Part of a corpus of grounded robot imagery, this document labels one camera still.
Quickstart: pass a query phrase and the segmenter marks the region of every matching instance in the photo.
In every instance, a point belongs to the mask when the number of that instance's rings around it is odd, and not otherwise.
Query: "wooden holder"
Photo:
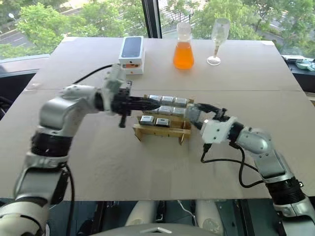
[[[188,99],[188,103],[193,103],[193,100]],[[166,116],[159,114],[151,114],[144,112],[143,115],[146,116],[154,116],[157,118],[166,118],[170,120],[170,127],[159,127],[159,126],[151,126],[151,125],[140,125],[134,124],[133,130],[135,136],[142,140],[143,134],[153,134],[158,136],[167,136],[167,137],[178,137],[178,142],[180,145],[183,144],[184,139],[189,139],[191,134],[191,124],[188,120],[185,120],[183,117],[177,116]]]

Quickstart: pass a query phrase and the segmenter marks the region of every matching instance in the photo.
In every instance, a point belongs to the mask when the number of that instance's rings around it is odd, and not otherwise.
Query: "champagne flute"
[[[210,65],[220,65],[221,59],[217,57],[219,46],[224,43],[230,30],[230,21],[227,18],[218,18],[212,29],[212,40],[215,43],[214,55],[207,58]]]

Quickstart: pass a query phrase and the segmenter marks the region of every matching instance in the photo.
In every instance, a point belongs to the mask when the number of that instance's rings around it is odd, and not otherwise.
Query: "phone box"
[[[142,75],[144,72],[143,40],[143,36],[130,36],[123,39],[119,62],[127,75]]]

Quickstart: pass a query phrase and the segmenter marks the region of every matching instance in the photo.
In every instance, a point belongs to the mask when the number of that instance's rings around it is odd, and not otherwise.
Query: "silver battery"
[[[158,110],[159,108],[156,108],[154,110],[151,110],[151,111],[144,111],[145,113],[149,113],[149,114],[158,114]]]
[[[169,106],[160,106],[158,109],[158,113],[161,115],[171,115],[172,114],[173,107]]]
[[[171,96],[163,96],[161,99],[162,105],[173,105],[174,97]]]
[[[154,116],[142,116],[139,124],[154,125]]]
[[[157,118],[156,126],[169,127],[169,125],[170,125],[169,119]]]
[[[182,97],[175,97],[174,106],[176,107],[186,107],[188,100]]]
[[[158,102],[161,101],[161,96],[160,95],[150,95],[149,98],[153,99],[153,100],[156,100]]]
[[[172,111],[173,116],[183,117],[186,112],[186,108],[174,107]]]

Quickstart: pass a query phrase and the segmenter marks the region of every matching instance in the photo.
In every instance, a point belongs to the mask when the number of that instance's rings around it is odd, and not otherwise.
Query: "white robotic arm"
[[[201,111],[213,112],[215,116],[199,122]],[[194,104],[188,108],[187,116],[200,129],[205,143],[204,154],[212,144],[224,141],[230,141],[232,147],[244,148],[253,158],[278,214],[284,217],[306,215],[315,224],[315,210],[284,157],[274,149],[271,136],[261,129],[244,127],[236,117],[228,117],[225,112],[226,109],[208,104]]]
[[[86,114],[108,111],[122,116],[120,127],[132,110],[153,110],[159,103],[131,97],[131,82],[118,64],[104,78],[101,88],[70,85],[44,104],[39,126],[32,137],[23,169],[14,189],[15,201],[0,208],[1,236],[41,236],[50,204],[63,200],[69,178],[69,149]]]

